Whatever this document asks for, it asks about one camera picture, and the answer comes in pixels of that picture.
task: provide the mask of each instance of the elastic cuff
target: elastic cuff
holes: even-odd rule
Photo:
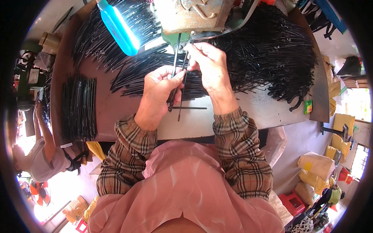
[[[233,111],[228,114],[223,114],[223,115],[214,115],[214,120],[216,122],[229,122],[232,120],[237,120],[240,117],[242,117],[242,109],[239,107],[236,111]]]
[[[127,122],[127,128],[131,132],[136,132],[138,136],[140,137],[154,137],[157,136],[157,130],[154,131],[146,131],[140,128],[136,122],[135,122],[135,114],[129,115],[124,117],[121,121]]]

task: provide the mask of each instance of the person's right hand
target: person's right hand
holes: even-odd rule
[[[202,84],[211,97],[214,113],[221,115],[237,110],[225,53],[206,42],[188,44],[185,50],[190,54],[188,70],[202,73]]]

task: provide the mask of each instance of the black bag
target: black bag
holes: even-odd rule
[[[89,152],[88,151],[83,151],[78,155],[75,159],[72,159],[69,154],[63,149],[63,152],[65,154],[65,157],[71,162],[71,165],[66,168],[66,171],[75,171],[76,169],[80,168],[81,163],[78,161],[83,155],[88,156]]]

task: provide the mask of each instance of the red plastic stool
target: red plastic stool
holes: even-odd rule
[[[289,196],[286,196],[285,194],[280,194],[279,198],[282,201],[282,204],[290,212],[290,214],[296,216],[297,214],[303,212],[305,206],[302,200],[294,192],[294,189],[291,192],[292,194],[290,194]]]
[[[80,221],[78,222],[78,224],[76,225],[76,228],[75,230],[77,230],[78,232],[80,233],[85,233],[87,232],[88,228],[87,228],[87,224],[85,223],[84,219],[81,218]]]

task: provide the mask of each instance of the orange fan blade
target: orange fan blade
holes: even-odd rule
[[[39,190],[35,188],[33,185],[30,185],[30,192],[32,195],[37,195],[39,194]]]
[[[37,200],[37,203],[38,203],[38,205],[43,206],[43,199],[41,198],[40,195],[39,195],[39,198]]]
[[[42,185],[41,185],[41,188],[44,189],[44,188],[47,188],[48,187],[48,182],[45,181]]]
[[[49,201],[50,201],[50,196],[49,196],[48,194],[46,194],[46,197],[44,198],[44,202],[45,202],[46,204],[48,204]]]

